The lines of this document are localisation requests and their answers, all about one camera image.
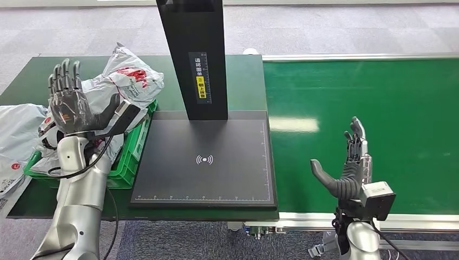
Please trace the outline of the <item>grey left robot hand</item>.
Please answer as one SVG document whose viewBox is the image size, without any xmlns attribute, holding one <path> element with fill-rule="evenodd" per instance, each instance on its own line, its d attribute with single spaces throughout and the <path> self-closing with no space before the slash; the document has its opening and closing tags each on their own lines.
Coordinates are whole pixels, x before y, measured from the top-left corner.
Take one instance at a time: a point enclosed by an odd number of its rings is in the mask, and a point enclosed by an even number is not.
<svg viewBox="0 0 459 260">
<path fill-rule="evenodd" d="M 79 72 L 80 62 L 75 61 L 71 66 L 65 58 L 48 77 L 49 108 L 56 126 L 65 135 L 105 129 L 121 103 L 119 94 L 113 94 L 108 106 L 94 113 L 82 91 Z"/>
</svg>

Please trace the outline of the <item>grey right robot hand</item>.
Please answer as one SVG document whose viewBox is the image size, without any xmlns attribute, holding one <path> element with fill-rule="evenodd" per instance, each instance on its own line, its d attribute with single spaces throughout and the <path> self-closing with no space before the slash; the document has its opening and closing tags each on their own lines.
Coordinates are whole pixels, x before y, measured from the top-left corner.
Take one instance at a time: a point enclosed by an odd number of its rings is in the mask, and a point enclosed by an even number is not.
<svg viewBox="0 0 459 260">
<path fill-rule="evenodd" d="M 357 199 L 363 183 L 370 179 L 371 155 L 362 122 L 354 116 L 351 119 L 352 132 L 345 131 L 346 160 L 340 178 L 336 179 L 323 170 L 317 159 L 310 160 L 315 178 L 337 199 Z"/>
</svg>

